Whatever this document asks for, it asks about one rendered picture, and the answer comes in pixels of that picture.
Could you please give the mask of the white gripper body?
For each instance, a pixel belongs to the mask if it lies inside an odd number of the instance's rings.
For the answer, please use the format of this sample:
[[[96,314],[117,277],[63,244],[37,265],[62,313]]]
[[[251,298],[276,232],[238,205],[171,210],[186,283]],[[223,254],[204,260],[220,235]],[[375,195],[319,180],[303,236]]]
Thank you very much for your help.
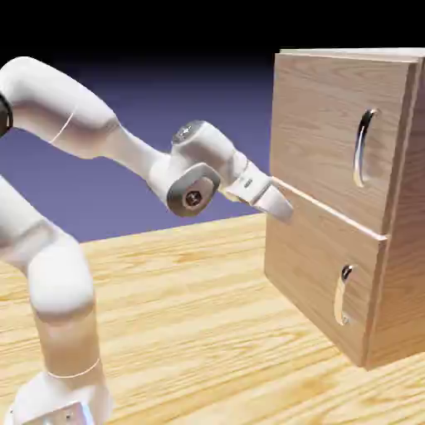
[[[293,207],[279,188],[269,185],[264,193],[253,203],[253,207],[281,222],[287,222],[293,213]]]

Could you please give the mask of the small light wood door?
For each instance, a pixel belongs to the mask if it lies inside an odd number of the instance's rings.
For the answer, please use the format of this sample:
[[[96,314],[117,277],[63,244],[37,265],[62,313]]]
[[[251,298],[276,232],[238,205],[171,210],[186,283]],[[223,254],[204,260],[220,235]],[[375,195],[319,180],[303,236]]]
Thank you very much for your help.
[[[269,281],[356,365],[365,365],[387,237],[354,225],[300,191],[281,187],[291,218],[266,220],[264,270]],[[345,326],[334,318],[335,287],[344,265],[354,266],[344,294]]]

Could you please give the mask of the large light wood door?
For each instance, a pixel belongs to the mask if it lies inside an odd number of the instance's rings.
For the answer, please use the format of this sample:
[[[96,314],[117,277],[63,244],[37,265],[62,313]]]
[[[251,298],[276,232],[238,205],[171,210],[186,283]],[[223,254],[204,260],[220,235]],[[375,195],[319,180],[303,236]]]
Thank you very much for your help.
[[[420,56],[281,52],[275,58],[271,172],[360,225],[388,232]],[[364,187],[353,180],[359,122],[372,118]]]

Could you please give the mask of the light wood cabinet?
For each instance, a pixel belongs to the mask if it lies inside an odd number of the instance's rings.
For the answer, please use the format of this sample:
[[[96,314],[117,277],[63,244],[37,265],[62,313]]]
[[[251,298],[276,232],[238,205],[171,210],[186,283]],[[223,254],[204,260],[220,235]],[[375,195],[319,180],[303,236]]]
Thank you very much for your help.
[[[388,239],[376,279],[363,366],[375,369],[425,352],[425,48],[285,49],[279,53],[297,51],[413,55],[422,59],[417,94],[411,104],[410,121],[399,156],[388,232],[380,234],[368,228]],[[364,227],[303,194],[338,217]]]

